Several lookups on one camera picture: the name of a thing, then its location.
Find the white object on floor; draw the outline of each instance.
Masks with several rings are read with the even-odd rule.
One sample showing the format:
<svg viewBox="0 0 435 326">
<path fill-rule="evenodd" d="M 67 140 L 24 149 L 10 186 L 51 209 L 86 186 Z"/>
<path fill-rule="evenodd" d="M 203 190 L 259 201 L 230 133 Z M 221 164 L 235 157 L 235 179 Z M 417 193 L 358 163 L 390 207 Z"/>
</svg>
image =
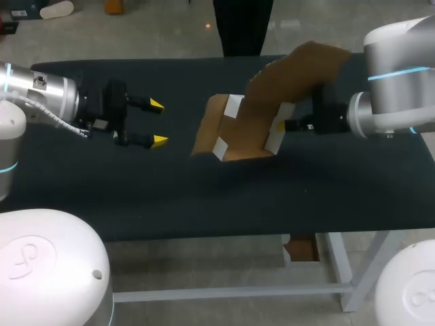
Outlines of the white object on floor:
<svg viewBox="0 0 435 326">
<path fill-rule="evenodd" d="M 376 288 L 380 326 L 435 324 L 435 240 L 413 244 L 385 267 Z"/>
<path fill-rule="evenodd" d="M 43 19 L 51 19 L 57 17 L 65 17 L 72 14 L 74 11 L 74 4 L 70 1 L 61 1 L 54 5 L 49 5 L 41 9 L 39 14 Z"/>
</svg>

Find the person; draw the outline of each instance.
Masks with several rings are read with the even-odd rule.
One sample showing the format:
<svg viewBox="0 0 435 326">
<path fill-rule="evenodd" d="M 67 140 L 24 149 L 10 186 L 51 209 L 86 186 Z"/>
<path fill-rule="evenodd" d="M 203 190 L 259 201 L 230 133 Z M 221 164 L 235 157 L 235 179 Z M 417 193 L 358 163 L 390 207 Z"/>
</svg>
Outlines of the person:
<svg viewBox="0 0 435 326">
<path fill-rule="evenodd" d="M 213 0 L 225 56 L 259 56 L 273 0 Z"/>
</svg>

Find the black table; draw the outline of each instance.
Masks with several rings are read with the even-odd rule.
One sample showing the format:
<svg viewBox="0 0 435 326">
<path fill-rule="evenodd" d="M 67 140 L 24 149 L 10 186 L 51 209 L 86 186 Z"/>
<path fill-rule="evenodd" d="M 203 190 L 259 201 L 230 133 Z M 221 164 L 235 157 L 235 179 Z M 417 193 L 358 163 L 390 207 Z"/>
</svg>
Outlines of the black table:
<svg viewBox="0 0 435 326">
<path fill-rule="evenodd" d="M 89 91 L 111 77 L 152 95 L 163 116 L 131 109 L 135 132 L 169 137 L 151 151 L 29 126 L 13 190 L 1 211 L 50 208 L 77 215 L 103 240 L 350 232 L 435 227 L 435 164 L 420 136 L 286 136 L 274 158 L 190 158 L 207 99 L 242 94 L 276 56 L 203 60 L 52 62 L 33 69 Z M 367 90 L 362 55 L 341 71 L 339 96 Z M 300 109 L 309 109 L 301 103 Z"/>
</svg>

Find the cardboard flap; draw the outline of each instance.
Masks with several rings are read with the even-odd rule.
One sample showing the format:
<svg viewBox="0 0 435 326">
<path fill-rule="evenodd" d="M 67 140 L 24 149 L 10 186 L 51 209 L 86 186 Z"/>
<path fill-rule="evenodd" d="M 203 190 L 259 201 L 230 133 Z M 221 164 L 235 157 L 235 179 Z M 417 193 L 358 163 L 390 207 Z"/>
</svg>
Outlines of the cardboard flap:
<svg viewBox="0 0 435 326">
<path fill-rule="evenodd" d="M 244 98 L 212 96 L 192 155 L 213 152 L 220 160 L 231 161 L 276 154 L 284 137 L 275 132 L 276 124 L 289 119 L 294 108 L 284 107 L 276 116 L 281 103 L 301 101 L 316 85 L 333 81 L 350 56 L 346 50 L 308 42 L 265 66 L 248 83 Z"/>
<path fill-rule="evenodd" d="M 228 94 L 216 94 L 209 98 L 205 114 L 196 133 L 192 156 L 198 153 L 210 153 L 219 137 L 219 125 L 228 101 Z"/>
<path fill-rule="evenodd" d="M 267 65 L 247 85 L 245 97 L 260 102 L 297 103 L 314 86 L 336 79 L 351 52 L 315 42 Z"/>
</svg>

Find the table leg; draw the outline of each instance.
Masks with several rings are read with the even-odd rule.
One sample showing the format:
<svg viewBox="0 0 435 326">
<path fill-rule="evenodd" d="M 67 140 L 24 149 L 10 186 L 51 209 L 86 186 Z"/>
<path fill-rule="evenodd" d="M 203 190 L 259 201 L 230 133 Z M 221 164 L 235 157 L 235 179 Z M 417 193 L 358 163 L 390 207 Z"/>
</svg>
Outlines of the table leg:
<svg viewBox="0 0 435 326">
<path fill-rule="evenodd" d="M 353 290 L 341 298 L 343 312 L 353 312 L 358 309 L 364 301 L 367 293 L 386 263 L 397 253 L 402 242 L 405 231 L 379 231 L 373 238 L 363 261 L 358 266 L 352 277 L 351 285 Z"/>
<path fill-rule="evenodd" d="M 287 252 L 287 249 L 284 247 L 288 242 L 290 241 L 290 235 L 289 234 L 282 234 L 281 235 L 281 243 L 283 244 L 283 257 L 284 257 L 284 266 L 290 267 L 290 264 L 292 263 L 292 259 L 290 257 L 290 254 Z"/>
</svg>

